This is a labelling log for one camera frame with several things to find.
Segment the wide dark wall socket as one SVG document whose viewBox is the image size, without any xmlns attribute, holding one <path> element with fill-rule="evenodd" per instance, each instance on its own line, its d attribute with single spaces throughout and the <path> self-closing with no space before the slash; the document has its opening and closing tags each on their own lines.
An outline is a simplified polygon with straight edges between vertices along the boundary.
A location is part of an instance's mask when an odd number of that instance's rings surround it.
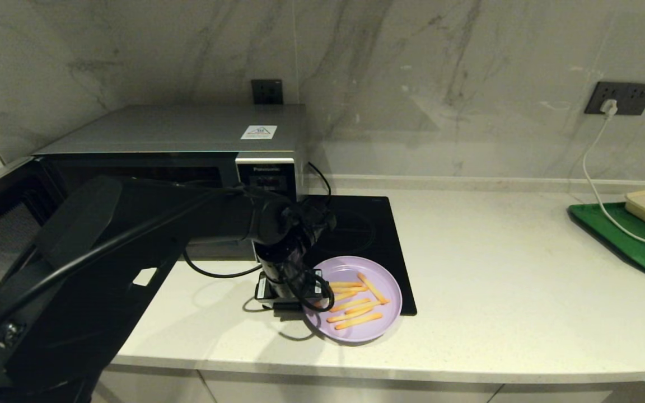
<svg viewBox="0 0 645 403">
<path fill-rule="evenodd" d="M 645 111 L 645 83 L 599 81 L 583 111 L 587 115 L 602 115 L 602 105 L 616 101 L 616 114 L 640 116 Z"/>
</svg>

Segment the grey glossy cabinet front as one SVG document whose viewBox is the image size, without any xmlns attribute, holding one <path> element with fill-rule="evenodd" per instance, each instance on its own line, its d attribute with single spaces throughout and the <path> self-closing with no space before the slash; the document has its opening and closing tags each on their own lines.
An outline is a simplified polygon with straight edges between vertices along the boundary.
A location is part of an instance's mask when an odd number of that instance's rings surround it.
<svg viewBox="0 0 645 403">
<path fill-rule="evenodd" d="M 645 403 L 645 383 L 508 383 L 488 403 Z"/>
<path fill-rule="evenodd" d="M 200 371 L 215 403 L 489 403 L 501 383 Z"/>
<path fill-rule="evenodd" d="M 115 367 L 105 370 L 91 403 L 216 403 L 199 372 Z"/>
</svg>

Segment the black induction cooktop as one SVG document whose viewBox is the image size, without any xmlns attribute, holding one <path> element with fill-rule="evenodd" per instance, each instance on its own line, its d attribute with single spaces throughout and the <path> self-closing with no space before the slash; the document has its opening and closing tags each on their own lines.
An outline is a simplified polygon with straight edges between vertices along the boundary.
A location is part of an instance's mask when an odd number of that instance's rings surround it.
<svg viewBox="0 0 645 403">
<path fill-rule="evenodd" d="M 358 256 L 378 263 L 395 278 L 402 295 L 401 314 L 418 313 L 391 203 L 385 196 L 333 195 L 329 209 L 337 225 L 306 253 L 309 267 L 338 256 Z"/>
</svg>

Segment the small dark wall socket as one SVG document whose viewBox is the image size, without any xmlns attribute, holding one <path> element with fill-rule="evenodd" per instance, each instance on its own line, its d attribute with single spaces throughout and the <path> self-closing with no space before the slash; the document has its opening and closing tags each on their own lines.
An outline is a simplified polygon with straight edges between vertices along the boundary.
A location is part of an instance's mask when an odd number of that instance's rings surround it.
<svg viewBox="0 0 645 403">
<path fill-rule="evenodd" d="M 281 79 L 251 79 L 253 103 L 256 105 L 283 105 L 283 82 Z"/>
</svg>

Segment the purple round plate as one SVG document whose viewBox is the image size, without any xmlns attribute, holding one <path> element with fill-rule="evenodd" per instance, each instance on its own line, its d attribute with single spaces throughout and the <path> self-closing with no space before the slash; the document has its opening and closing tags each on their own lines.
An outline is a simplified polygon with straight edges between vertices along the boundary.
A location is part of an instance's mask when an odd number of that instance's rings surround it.
<svg viewBox="0 0 645 403">
<path fill-rule="evenodd" d="M 397 281 L 391 273 L 376 262 L 357 256 L 340 256 L 327 259 L 317 264 L 314 270 L 319 270 L 322 277 L 330 282 L 350 282 L 355 283 L 354 287 L 365 287 L 358 278 L 358 273 L 363 273 L 381 293 L 389 299 L 389 303 L 380 304 L 373 308 L 370 313 L 382 313 L 383 318 L 361 324 L 359 326 L 348 327 L 342 331 L 336 331 L 335 325 L 338 323 L 328 323 L 327 318 L 344 314 L 345 311 L 337 313 L 312 312 L 305 309 L 307 323 L 334 341 L 349 344 L 366 343 L 383 336 L 397 319 L 401 316 L 402 295 Z M 362 298 L 369 298 L 371 301 L 377 301 L 370 291 L 358 293 L 355 297 L 349 298 L 343 303 Z"/>
</svg>

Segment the silver Panasonic microwave oven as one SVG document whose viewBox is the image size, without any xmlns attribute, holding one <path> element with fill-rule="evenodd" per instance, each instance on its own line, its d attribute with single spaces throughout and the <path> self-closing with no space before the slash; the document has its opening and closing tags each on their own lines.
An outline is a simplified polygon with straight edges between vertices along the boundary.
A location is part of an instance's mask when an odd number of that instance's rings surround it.
<svg viewBox="0 0 645 403">
<path fill-rule="evenodd" d="M 292 227 L 300 194 L 302 105 L 130 106 L 38 152 L 67 200 L 34 239 L 60 268 L 95 263 L 215 260 L 259 264 L 258 247 Z M 271 140 L 241 140 L 276 125 Z"/>
</svg>

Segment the white sticker with triangle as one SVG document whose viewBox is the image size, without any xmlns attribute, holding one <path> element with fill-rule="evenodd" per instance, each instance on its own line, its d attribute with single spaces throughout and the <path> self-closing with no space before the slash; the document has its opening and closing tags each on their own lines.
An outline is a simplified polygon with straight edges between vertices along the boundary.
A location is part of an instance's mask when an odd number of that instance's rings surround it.
<svg viewBox="0 0 645 403">
<path fill-rule="evenodd" d="M 277 131 L 276 125 L 249 125 L 243 132 L 241 140 L 271 140 Z"/>
</svg>

